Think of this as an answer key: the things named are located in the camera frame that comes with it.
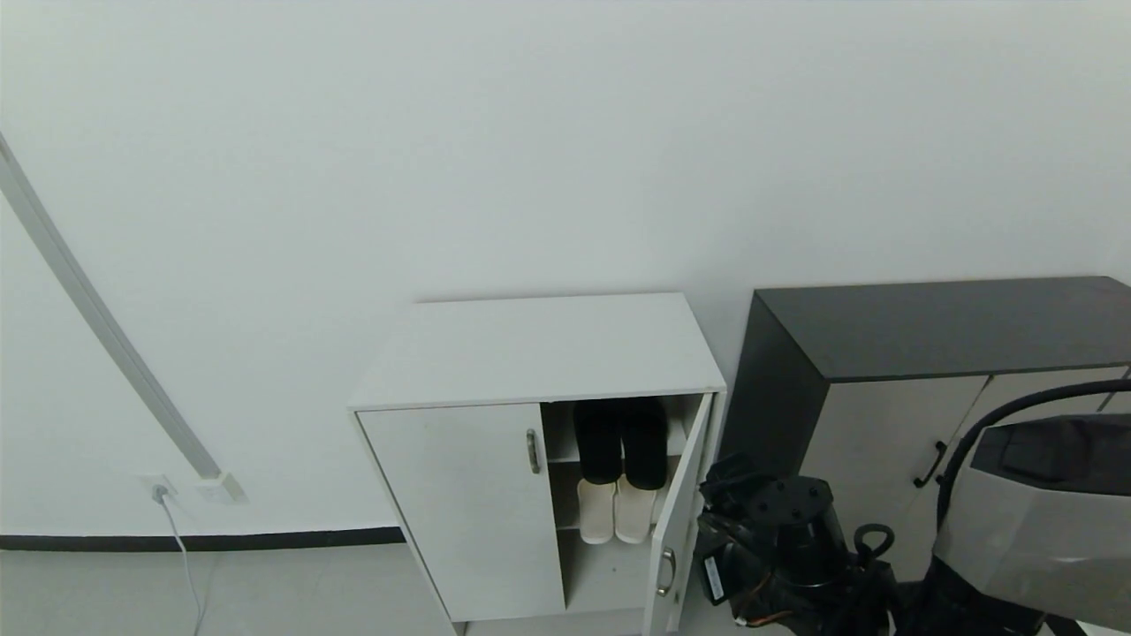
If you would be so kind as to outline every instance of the cabinet door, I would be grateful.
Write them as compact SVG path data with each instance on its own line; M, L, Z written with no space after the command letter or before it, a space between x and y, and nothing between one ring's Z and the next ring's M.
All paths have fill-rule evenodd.
M955 433L953 439L947 448L942 464L939 466L939 474L946 470L947 463L958 441L974 424L986 416L994 409L1007 402L1025 397L1026 395L1056 388L1065 385L1079 383L1090 383L1096 380L1114 380L1123 377L1125 368L1105 369L1074 369L1069 371L1046 371L1036 373L1010 373L994 376L985 386L977 402L962 420L962 426ZM1086 395L1071 399L1050 402L1026 409L1005 418L1002 423L1024 422L1039 418L1050 418L1065 413L1095 413L1103 404L1106 395ZM896 577L899 581L917 581L926 574L926 568L931 565L931 549L934 545L936 534L935 507L939 500L939 484L932 480L915 499L915 502L907 512L907 516L896 530L896 543L891 551L883 558L892 564L896 569Z
M950 440L985 383L979 376L829 387L801 474L832 487L846 542L865 523L898 532L918 495L913 480L930 472L935 445Z
M710 421L711 395L703 395L688 433L680 464L651 535L651 561L648 565L648 587L645 590L644 636L667 633L668 618L685 594L683 582L691 570L692 555L688 536L697 523L694 509L699 488L699 467L703 462L705 440Z
M359 416L452 621L566 610L537 404Z

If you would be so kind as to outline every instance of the cabinet top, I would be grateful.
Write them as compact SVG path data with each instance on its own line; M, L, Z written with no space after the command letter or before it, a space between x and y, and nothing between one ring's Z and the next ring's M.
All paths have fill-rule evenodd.
M1105 276L759 290L837 381L1131 362L1131 289Z
M681 293L412 306L356 411L725 390Z

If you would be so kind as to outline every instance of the black baseboard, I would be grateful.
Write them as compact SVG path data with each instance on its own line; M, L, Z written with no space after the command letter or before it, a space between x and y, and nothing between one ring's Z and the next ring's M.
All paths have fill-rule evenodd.
M366 527L276 534L200 534L183 536L190 552L239 552L243 550L294 550L343 545L404 543L399 527ZM0 550L40 552L176 552L172 536L38 536L0 535Z

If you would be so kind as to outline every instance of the floor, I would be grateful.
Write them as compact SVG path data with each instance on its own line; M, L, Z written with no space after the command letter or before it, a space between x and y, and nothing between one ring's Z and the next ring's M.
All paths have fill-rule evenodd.
M207 602L200 636L450 636L408 548L365 545L190 556ZM196 609L178 553L0 552L3 636L153 636L192 633ZM750 635L691 582L681 636ZM631 633L631 625L623 634ZM468 636L599 631L570 617L482 624ZM784 636L769 627L759 636Z

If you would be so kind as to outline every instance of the white slipper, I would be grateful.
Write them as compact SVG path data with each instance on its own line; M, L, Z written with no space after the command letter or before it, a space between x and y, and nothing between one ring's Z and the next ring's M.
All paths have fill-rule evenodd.
M625 543L644 543L651 534L651 509L655 490L640 490L625 475L616 481L616 538Z
M577 482L577 505L580 512L581 541L597 545L613 539L613 493L616 483Z

